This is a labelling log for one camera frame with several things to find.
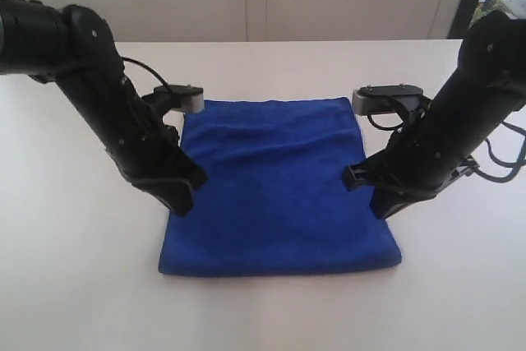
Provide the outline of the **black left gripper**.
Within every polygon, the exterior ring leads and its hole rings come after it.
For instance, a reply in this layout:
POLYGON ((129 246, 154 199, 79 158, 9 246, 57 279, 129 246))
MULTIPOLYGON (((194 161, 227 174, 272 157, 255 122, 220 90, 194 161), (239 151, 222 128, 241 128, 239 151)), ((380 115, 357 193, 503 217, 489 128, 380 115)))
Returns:
POLYGON ((186 216, 194 206, 193 190, 208 181, 205 170, 179 147, 177 130, 152 111, 126 76, 102 81, 107 115, 101 139, 119 172, 175 215, 186 216))

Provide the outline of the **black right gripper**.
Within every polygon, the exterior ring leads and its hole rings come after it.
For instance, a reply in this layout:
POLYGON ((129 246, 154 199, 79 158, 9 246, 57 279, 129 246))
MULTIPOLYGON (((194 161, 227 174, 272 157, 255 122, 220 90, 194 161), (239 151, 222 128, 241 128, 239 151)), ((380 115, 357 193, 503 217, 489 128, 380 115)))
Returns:
POLYGON ((430 200, 469 171, 481 144, 481 110, 430 108, 379 157, 344 168, 348 192, 375 187, 370 208, 387 219, 419 201, 430 200))

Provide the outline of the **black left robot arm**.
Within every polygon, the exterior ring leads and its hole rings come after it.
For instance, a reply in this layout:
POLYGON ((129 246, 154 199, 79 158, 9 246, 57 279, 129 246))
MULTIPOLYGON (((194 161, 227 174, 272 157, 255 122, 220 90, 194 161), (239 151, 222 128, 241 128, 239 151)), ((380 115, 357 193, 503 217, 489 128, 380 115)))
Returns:
POLYGON ((71 5, 1 1, 1 73, 55 83, 104 145, 120 174, 174 214, 186 215, 205 170, 184 153, 164 115, 199 113, 203 90, 161 81, 139 96, 107 22, 71 5))

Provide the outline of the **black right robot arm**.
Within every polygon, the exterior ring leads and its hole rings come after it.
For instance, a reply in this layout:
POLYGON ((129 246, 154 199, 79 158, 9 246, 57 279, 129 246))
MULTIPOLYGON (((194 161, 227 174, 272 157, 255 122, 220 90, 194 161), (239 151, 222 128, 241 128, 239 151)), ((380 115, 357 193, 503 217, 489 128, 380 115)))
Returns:
POLYGON ((500 125, 525 105, 525 21, 494 11, 476 21, 464 37, 457 66, 429 99, 414 85, 364 86, 353 92, 352 108, 372 118, 395 113, 400 124, 387 127, 385 149, 347 166, 342 174, 348 191, 374 189, 370 207, 387 219, 406 207, 435 198, 461 177, 477 174, 495 183, 513 180, 525 165, 525 151, 513 162, 490 158, 505 176, 483 172, 472 153, 500 125))

